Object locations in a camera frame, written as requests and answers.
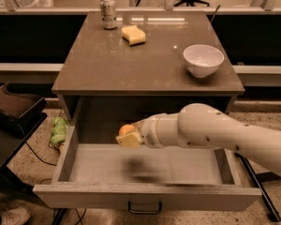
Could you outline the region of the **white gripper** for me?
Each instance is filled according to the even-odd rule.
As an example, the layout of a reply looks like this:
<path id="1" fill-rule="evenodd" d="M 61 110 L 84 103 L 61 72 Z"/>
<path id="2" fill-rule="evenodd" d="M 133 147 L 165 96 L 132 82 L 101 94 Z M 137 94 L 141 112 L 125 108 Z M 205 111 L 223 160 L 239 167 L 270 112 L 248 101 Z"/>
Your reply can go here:
<path id="1" fill-rule="evenodd" d="M 132 132 L 127 133 L 125 135 L 119 135 L 116 137 L 116 141 L 119 143 L 120 146 L 127 148 L 139 148 L 142 145 L 142 141 L 148 147 L 156 148 L 156 121 L 157 117 L 153 115 L 147 119 L 134 122 L 131 125 L 134 128 L 140 128 L 140 134 L 139 132 Z"/>

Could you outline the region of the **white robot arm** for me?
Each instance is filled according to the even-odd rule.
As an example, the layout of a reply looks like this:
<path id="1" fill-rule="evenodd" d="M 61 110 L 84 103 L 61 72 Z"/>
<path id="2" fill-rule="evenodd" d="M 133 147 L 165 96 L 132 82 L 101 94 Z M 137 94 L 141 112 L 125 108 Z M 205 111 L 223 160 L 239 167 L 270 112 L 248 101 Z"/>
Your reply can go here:
<path id="1" fill-rule="evenodd" d="M 217 147 L 248 158 L 281 177 L 281 131 L 239 122 L 221 111 L 192 103 L 178 113 L 160 113 L 124 125 L 116 141 L 122 147 Z"/>

